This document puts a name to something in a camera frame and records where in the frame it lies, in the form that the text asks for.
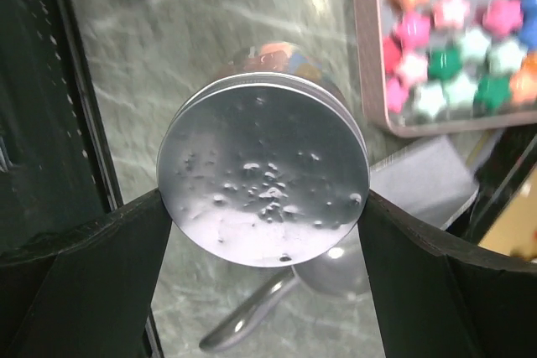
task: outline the silver spoon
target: silver spoon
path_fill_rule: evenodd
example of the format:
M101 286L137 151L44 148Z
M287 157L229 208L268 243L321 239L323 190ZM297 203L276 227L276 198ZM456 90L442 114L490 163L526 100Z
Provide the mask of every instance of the silver spoon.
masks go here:
M348 302L369 291L358 229L352 229L328 252L276 273L206 335L200 342L200 349L220 352L233 347L252 333L299 283L316 293Z

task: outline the marble surface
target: marble surface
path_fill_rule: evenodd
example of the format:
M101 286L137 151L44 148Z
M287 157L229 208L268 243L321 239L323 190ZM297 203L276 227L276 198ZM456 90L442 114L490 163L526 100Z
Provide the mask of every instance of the marble surface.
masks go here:
M331 70L372 163L403 147L367 124L357 81L352 0L74 0L125 201L153 189L160 141L179 106L239 49L297 43ZM478 133L454 137L468 153ZM270 269L203 252L173 228L153 309L167 358L197 344ZM371 294L346 305L297 288L243 344L222 357L383 356Z

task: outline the tray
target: tray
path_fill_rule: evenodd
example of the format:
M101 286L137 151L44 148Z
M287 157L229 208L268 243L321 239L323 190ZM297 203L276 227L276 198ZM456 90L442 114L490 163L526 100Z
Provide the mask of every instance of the tray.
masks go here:
M490 0L468 0L472 5L470 23L476 7L487 5ZM494 116L479 116L468 112L467 117L459 117L443 122L397 122L388 112L384 89L386 78L383 67L383 37L389 34L396 21L386 0L354 0L356 15L358 64L360 71L362 107L364 115L400 137L418 137L448 132L483 130L495 127L524 125L537 122L537 108L517 109ZM442 39L433 38L432 44Z

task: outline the round metal lid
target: round metal lid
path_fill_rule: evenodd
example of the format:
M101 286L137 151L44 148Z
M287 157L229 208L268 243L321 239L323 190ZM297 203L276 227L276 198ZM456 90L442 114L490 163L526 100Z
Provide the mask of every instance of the round metal lid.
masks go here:
M254 77L220 80L180 109L159 151L159 190L197 245L230 262L282 267L352 229L368 161L334 96L292 76Z

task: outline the white star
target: white star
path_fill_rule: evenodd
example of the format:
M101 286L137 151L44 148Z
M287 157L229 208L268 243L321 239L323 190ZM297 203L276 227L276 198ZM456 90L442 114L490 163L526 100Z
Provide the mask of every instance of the white star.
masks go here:
M415 88L414 108L420 115L435 119L447 103L439 81L429 82Z
M478 64L485 61L491 43L491 38L480 27L468 29L456 39L462 61Z
M471 106L477 92L477 83L467 73L461 72L452 80L444 83L444 92L450 106Z
M403 55L401 63L395 74L401 79L404 88L427 80L427 68L429 61L421 54L407 52Z
M528 54L515 38L506 39L493 46L488 54L489 70L493 75L510 75L519 71L524 58Z

